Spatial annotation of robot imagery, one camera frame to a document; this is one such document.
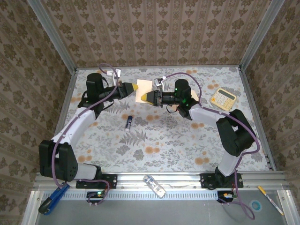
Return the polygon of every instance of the metal base plate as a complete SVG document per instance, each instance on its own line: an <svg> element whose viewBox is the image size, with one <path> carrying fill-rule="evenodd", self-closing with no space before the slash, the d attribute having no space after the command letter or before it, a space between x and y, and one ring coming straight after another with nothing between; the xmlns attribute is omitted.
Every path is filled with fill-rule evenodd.
<svg viewBox="0 0 300 225"><path fill-rule="evenodd" d="M238 175L238 188L243 188L243 180L242 175L240 173ZM232 188L234 184L234 176L228 177L228 182L225 185L219 185L216 182L214 173L201 173L200 174L200 182L202 188L215 189L215 188Z"/></svg>
<svg viewBox="0 0 300 225"><path fill-rule="evenodd" d="M118 183L118 175L116 174L102 174L102 180L106 180L110 183L110 189L116 189ZM77 181L76 188L78 189L106 189L106 184L103 182L85 182Z"/></svg>

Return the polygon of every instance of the white cable connector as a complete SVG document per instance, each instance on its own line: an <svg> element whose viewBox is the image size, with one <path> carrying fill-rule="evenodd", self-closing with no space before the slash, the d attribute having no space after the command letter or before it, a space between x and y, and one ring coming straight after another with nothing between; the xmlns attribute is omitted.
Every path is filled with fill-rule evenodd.
<svg viewBox="0 0 300 225"><path fill-rule="evenodd" d="M121 70L120 69L116 69L116 72L117 72L118 78L120 78L121 77ZM106 75L107 76L111 76L113 84L116 85L117 79L116 79L116 76L113 75L113 74L114 74L114 72L112 70L108 70Z"/></svg>

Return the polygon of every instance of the small bottle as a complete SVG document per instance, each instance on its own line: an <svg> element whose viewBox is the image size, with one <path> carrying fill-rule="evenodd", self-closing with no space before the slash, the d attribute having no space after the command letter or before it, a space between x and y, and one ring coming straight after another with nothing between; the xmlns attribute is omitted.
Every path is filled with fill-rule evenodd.
<svg viewBox="0 0 300 225"><path fill-rule="evenodd" d="M128 116L127 123L126 123L126 126L125 126L126 131L130 130L131 122L132 122L132 116Z"/></svg>

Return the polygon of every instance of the wallpaper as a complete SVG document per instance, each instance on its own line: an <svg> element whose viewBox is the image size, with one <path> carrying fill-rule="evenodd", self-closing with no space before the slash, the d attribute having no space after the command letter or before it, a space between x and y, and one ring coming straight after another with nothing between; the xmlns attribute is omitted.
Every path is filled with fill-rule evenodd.
<svg viewBox="0 0 300 225"><path fill-rule="evenodd" d="M275 163L300 209L300 1L286 0L246 70Z"/></svg>
<svg viewBox="0 0 300 225"><path fill-rule="evenodd" d="M0 2L0 224L22 221L70 74L26 1Z"/></svg>
<svg viewBox="0 0 300 225"><path fill-rule="evenodd" d="M137 79L154 80L176 72L192 74L202 87L201 102L218 109L210 98L223 88L237 96L232 110L243 111L255 133L256 127L237 67L136 67L121 68L123 82L136 83ZM71 99L66 124L73 117L82 94L86 91L86 79L97 70L80 70ZM197 94L199 88L186 75L170 77L165 91L174 91L177 79L187 79ZM129 132L125 131L128 116L133 116ZM253 144L249 151L256 150ZM191 121L178 112L168 113L166 106L155 107L135 102L135 93L115 103L84 132L74 149L77 161L101 166L104 172L199 172L215 171L224 148L216 127L205 120ZM240 171L269 170L263 149L246 155Z"/></svg>
<svg viewBox="0 0 300 225"><path fill-rule="evenodd" d="M270 0L42 0L76 66L239 64Z"/></svg>

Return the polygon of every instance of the gray floor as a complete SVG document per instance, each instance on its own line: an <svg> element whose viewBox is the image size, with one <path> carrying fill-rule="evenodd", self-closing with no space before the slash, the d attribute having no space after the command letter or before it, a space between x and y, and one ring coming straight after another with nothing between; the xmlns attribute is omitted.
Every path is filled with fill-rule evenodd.
<svg viewBox="0 0 300 225"><path fill-rule="evenodd" d="M274 193L268 193L281 208ZM242 191L246 204L257 199L262 211L255 221L238 205L221 206L216 201L106 201L97 207L85 201L61 201L48 216L39 214L36 225L286 225L259 191Z"/></svg>

